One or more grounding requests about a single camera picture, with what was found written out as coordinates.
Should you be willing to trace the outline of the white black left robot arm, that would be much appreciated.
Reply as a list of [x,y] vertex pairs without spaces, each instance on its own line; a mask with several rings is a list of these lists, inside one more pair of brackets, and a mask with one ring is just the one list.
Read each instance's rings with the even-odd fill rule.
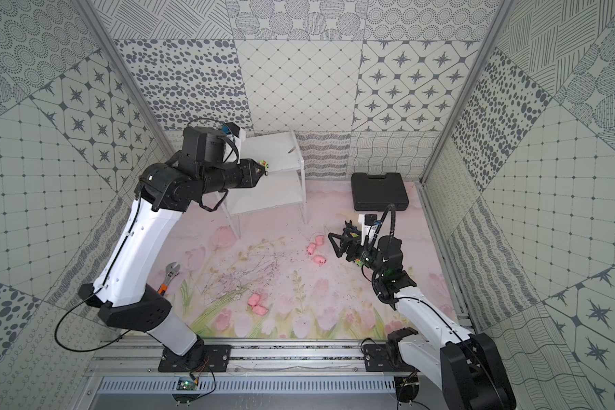
[[259,162],[241,157],[244,129],[217,120],[205,127],[205,121],[189,121],[181,150],[140,174],[131,213],[112,256],[98,278],[78,291],[82,303],[96,308],[106,326],[155,338],[163,347],[159,372],[198,372],[208,361],[204,341],[148,283],[168,234],[192,203],[217,210],[204,204],[204,195],[250,189],[267,174]]

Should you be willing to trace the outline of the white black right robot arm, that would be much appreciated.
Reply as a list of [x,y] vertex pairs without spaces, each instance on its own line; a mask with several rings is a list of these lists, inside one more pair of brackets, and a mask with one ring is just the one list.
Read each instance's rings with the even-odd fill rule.
[[402,242],[395,236],[396,207],[381,216],[347,221],[328,234],[336,257],[369,269],[374,295],[410,322],[393,331],[386,349],[393,367],[413,367],[430,379],[450,409],[514,409],[513,388],[495,342],[475,334],[433,306],[403,267]]

